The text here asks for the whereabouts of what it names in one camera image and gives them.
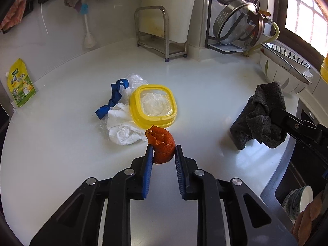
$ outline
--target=bowl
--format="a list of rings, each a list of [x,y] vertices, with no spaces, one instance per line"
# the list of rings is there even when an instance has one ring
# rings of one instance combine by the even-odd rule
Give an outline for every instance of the bowl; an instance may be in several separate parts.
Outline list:
[[[279,81],[283,93],[300,93],[305,89],[306,83],[301,82],[287,70],[291,70],[288,63],[280,66],[260,52],[260,64],[267,82]]]
[[[296,53],[272,43],[266,43],[265,45],[274,50],[274,52],[276,52],[284,60],[289,62],[298,72],[308,78],[313,78],[313,75],[310,72],[310,65]]]
[[[291,220],[296,220],[298,215],[313,201],[313,191],[310,186],[292,190],[282,203],[284,210]]]
[[[264,44],[261,45],[261,52],[264,53],[267,57],[269,57],[272,61],[274,61],[277,65],[281,66],[284,70],[288,71],[291,75],[293,75],[301,82],[304,82],[305,84],[311,84],[310,79],[300,73],[295,67],[293,67],[289,63],[289,61],[279,56],[273,49],[269,48],[268,46]]]

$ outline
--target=window frame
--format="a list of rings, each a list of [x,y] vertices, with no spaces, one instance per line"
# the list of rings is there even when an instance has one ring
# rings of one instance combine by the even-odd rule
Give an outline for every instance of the window frame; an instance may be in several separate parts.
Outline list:
[[[288,0],[274,0],[273,21],[277,23],[280,29],[278,41],[296,51],[300,56],[302,56],[320,72],[324,56],[297,34],[285,28],[287,19],[287,7]],[[272,27],[271,35],[273,36],[274,33],[275,31]]]

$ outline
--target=orange peel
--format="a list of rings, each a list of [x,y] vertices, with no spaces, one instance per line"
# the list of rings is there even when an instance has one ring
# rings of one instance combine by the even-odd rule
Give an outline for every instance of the orange peel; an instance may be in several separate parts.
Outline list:
[[[164,164],[172,159],[175,151],[175,141],[170,132],[158,126],[146,130],[148,143],[154,148],[154,164]]]

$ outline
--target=yellow bottle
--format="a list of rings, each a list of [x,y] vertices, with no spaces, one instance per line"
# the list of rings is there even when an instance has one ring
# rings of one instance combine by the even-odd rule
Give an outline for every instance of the yellow bottle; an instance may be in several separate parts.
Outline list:
[[[327,57],[323,60],[320,72],[321,76],[328,84],[328,54]]]

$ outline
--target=kitchen counter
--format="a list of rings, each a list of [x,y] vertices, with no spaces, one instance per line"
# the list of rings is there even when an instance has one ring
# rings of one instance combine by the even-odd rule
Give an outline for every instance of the kitchen counter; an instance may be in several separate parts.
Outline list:
[[[241,178],[258,196],[289,139],[276,149],[250,141],[238,151],[229,128],[264,75],[252,59],[227,55],[165,63],[131,41],[83,54],[40,78],[37,94],[14,112],[0,167],[6,221],[28,245],[49,217],[88,177],[113,177],[143,156],[147,142],[112,143],[95,111],[110,99],[110,84],[137,73],[173,92],[178,117],[169,127],[186,157],[216,178]],[[295,114],[298,97],[285,97]],[[179,194],[173,160],[154,165],[144,201],[131,201],[132,245],[196,245],[197,202]]]

